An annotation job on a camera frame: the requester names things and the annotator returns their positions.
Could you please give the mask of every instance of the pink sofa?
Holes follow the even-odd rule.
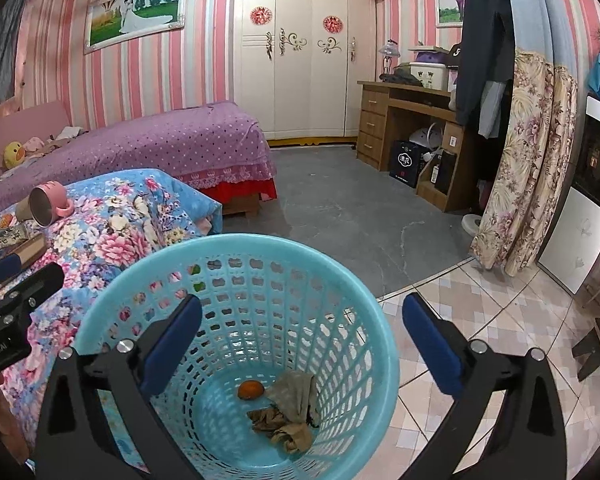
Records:
[[[70,126],[64,106],[54,101],[0,118],[0,175],[4,173],[4,148],[13,141],[27,142],[31,137],[47,140]]]

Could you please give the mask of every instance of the lamp shade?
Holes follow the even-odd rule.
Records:
[[[394,40],[388,40],[378,52],[388,57],[400,57],[398,44]]]

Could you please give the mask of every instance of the yellow duck plush toy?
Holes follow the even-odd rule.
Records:
[[[10,142],[4,149],[4,165],[12,170],[24,162],[25,150],[19,142]]]

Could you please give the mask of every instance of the picture frame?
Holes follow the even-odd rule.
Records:
[[[98,0],[89,5],[84,53],[183,28],[187,0]]]
[[[462,27],[464,8],[459,6],[458,0],[436,0],[436,27]]]

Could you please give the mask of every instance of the wooden desk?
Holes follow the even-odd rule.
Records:
[[[433,161],[420,173],[417,195],[442,211],[468,208],[475,192],[475,134],[465,135],[449,110],[451,94],[421,86],[373,81],[362,85],[358,158],[379,171],[389,171],[389,158],[395,140],[409,140],[419,128],[433,120],[444,124],[443,149],[456,154],[456,167],[447,194],[431,183]]]

